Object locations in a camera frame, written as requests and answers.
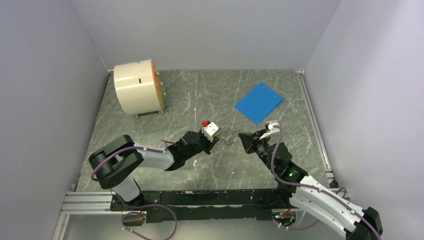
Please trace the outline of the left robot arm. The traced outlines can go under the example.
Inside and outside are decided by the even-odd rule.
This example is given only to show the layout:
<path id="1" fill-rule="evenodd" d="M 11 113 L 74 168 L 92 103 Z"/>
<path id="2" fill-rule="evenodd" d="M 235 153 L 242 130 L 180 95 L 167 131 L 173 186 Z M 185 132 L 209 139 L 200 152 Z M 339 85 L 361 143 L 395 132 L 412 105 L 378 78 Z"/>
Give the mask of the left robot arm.
<path id="1" fill-rule="evenodd" d="M 156 149 L 135 143 L 129 135 L 122 135 L 89 156 L 90 178 L 103 190 L 118 194 L 130 210 L 137 210 L 142 206 L 143 194 L 136 181 L 130 178 L 136 168 L 175 171 L 200 153 L 211 154 L 218 141 L 216 135 L 188 131 L 175 143 Z"/>

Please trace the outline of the large metal keyring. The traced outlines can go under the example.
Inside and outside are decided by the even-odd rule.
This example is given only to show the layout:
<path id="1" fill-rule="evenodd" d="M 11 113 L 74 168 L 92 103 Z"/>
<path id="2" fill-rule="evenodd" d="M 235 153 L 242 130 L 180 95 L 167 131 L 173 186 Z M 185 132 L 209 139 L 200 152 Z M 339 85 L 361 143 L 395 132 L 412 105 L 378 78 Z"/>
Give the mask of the large metal keyring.
<path id="1" fill-rule="evenodd" d="M 223 140 L 223 144 L 225 146 L 230 146 L 230 145 L 234 144 L 237 141 L 237 139 L 239 138 L 239 133 L 240 133 L 240 130 L 237 129 L 237 130 L 233 131 L 232 133 L 230 133 L 227 136 L 223 136 L 221 134 L 220 135 L 220 138 Z"/>

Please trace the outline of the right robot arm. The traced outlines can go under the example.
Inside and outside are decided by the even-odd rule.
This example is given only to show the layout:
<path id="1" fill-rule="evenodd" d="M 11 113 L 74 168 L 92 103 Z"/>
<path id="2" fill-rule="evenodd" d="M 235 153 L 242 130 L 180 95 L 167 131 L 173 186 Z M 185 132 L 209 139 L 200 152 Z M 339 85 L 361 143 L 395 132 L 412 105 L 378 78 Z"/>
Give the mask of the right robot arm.
<path id="1" fill-rule="evenodd" d="M 292 161 L 283 142 L 269 144 L 266 130 L 239 133 L 247 154 L 255 153 L 275 177 L 275 202 L 305 211 L 346 240 L 379 240 L 383 228 L 380 215 L 372 207 L 357 206 L 324 187 Z"/>

